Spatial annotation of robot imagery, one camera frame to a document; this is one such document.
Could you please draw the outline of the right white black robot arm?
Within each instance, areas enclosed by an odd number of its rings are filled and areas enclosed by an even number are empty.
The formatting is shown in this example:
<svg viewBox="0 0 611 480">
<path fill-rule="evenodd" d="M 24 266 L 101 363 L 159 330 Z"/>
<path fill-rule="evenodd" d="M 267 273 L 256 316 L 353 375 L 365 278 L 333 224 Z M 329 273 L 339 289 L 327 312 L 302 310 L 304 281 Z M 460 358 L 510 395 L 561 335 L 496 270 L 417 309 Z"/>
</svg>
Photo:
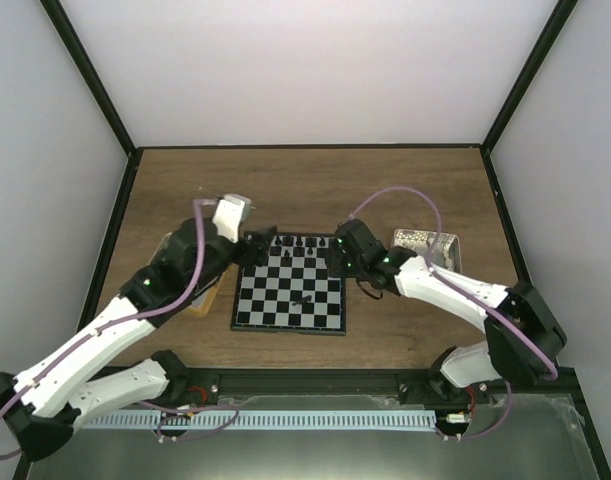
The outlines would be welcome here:
<svg viewBox="0 0 611 480">
<path fill-rule="evenodd" d="M 465 388 L 503 380 L 530 388 L 560 376 L 556 358 L 566 336 L 534 286 L 486 283 L 430 264 L 418 253 L 378 242 L 365 246 L 335 239 L 331 270 L 378 292 L 433 305 L 483 333 L 483 341 L 451 347 L 429 378 L 432 396 L 450 403 Z"/>
</svg>

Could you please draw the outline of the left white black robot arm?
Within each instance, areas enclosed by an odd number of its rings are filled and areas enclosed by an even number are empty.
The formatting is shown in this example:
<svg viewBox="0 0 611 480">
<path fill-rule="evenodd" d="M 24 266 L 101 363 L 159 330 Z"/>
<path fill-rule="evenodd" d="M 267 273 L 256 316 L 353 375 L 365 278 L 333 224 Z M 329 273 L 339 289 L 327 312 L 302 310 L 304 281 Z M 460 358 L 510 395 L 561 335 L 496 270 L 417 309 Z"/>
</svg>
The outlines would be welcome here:
<svg viewBox="0 0 611 480">
<path fill-rule="evenodd" d="M 260 266 L 275 227 L 230 240 L 213 219 L 194 219 L 166 234 L 105 309 L 52 355 L 16 375 L 0 372 L 0 412 L 27 460 L 61 449 L 86 423 L 134 403 L 172 407 L 189 392 L 189 370 L 170 350 L 117 373 L 99 371 L 216 285 L 228 268 Z"/>
</svg>

